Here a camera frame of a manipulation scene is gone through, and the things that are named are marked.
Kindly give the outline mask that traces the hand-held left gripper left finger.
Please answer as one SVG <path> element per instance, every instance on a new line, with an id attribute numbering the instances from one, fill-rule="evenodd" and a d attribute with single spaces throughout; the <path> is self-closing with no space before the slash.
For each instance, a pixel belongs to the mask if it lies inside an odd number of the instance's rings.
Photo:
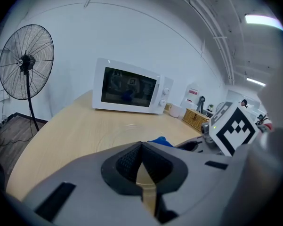
<path id="1" fill-rule="evenodd" d="M 57 226 L 158 226 L 140 196 L 119 195 L 103 180 L 101 165 L 128 148 L 120 145 L 77 158 L 39 182 L 22 200 L 36 210 L 63 182 L 74 190 L 53 219 Z"/>

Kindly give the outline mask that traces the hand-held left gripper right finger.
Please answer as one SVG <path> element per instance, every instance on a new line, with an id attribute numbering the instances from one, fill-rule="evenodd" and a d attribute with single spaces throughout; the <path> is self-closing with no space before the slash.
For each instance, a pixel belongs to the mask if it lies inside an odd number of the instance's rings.
<path id="1" fill-rule="evenodd" d="M 157 193 L 155 216 L 144 212 L 143 224 L 238 224 L 241 148 L 228 157 L 144 142 L 142 157 Z"/>

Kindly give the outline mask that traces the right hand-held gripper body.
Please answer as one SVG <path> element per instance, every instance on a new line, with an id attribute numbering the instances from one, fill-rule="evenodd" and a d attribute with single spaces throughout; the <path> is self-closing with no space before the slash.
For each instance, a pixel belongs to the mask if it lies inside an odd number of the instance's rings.
<path id="1" fill-rule="evenodd" d="M 211 151 L 233 156 L 241 145 L 251 144 L 259 129 L 238 103 L 225 102 L 201 125 L 202 138 Z"/>

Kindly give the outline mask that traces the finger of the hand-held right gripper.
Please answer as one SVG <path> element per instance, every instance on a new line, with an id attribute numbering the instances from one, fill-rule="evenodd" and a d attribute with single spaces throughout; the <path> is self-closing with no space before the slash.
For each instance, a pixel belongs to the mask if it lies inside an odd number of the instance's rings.
<path id="1" fill-rule="evenodd" d="M 202 137 L 186 140 L 176 145 L 176 148 L 196 153 L 202 152 Z"/>

